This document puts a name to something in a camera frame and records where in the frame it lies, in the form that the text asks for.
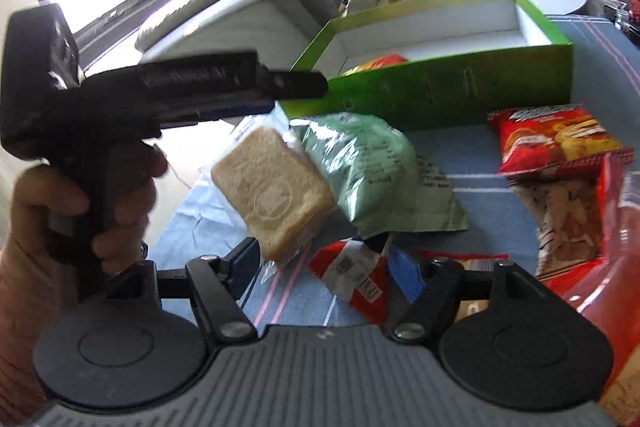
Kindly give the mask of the person's left hand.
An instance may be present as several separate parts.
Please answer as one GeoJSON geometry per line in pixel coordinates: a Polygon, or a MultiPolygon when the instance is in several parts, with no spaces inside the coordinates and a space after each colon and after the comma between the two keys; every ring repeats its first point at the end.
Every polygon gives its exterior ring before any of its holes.
{"type": "MultiPolygon", "coordinates": [[[[134,165],[151,176],[115,204],[115,223],[93,239],[108,274],[144,258],[142,239],[156,201],[154,180],[168,170],[161,150],[142,145],[134,165]]],[[[1,251],[1,424],[20,425],[47,404],[32,366],[32,349],[60,309],[61,265],[47,252],[48,214],[88,209],[81,189],[48,165],[25,170],[14,184],[10,233],[1,251]]]]}

